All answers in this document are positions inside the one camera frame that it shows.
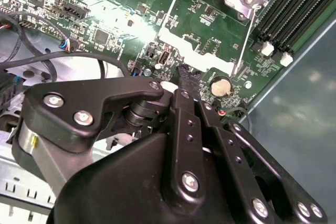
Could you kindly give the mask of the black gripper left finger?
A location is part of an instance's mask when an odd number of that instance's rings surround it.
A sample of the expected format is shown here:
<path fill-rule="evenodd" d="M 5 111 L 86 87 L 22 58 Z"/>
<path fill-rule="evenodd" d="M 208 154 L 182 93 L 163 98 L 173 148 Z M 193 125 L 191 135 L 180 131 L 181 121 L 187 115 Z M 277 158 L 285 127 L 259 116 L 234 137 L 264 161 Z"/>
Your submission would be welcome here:
<path fill-rule="evenodd" d="M 37 84 L 15 135 L 26 155 L 19 163 L 38 170 L 57 200 L 79 171 L 147 136 L 202 136 L 195 105 L 184 87 L 149 77 Z"/>

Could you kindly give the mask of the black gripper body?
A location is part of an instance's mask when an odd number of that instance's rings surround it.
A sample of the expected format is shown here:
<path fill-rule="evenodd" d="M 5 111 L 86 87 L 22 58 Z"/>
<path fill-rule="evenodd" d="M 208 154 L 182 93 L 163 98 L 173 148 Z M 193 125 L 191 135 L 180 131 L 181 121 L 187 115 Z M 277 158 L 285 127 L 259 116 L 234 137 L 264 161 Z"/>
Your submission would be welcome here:
<path fill-rule="evenodd" d="M 68 180 L 48 223 L 248 223 L 199 133 L 155 134 Z"/>

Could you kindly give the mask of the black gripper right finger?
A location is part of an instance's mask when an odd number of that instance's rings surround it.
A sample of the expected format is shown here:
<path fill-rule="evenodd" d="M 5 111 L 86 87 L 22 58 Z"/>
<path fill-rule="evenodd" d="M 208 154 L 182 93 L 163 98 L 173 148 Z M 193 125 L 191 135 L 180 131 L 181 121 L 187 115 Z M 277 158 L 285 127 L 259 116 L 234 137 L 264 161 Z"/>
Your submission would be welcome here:
<path fill-rule="evenodd" d="M 318 202 L 241 124 L 222 124 L 215 109 L 202 100 L 196 114 L 234 223 L 328 222 Z"/>

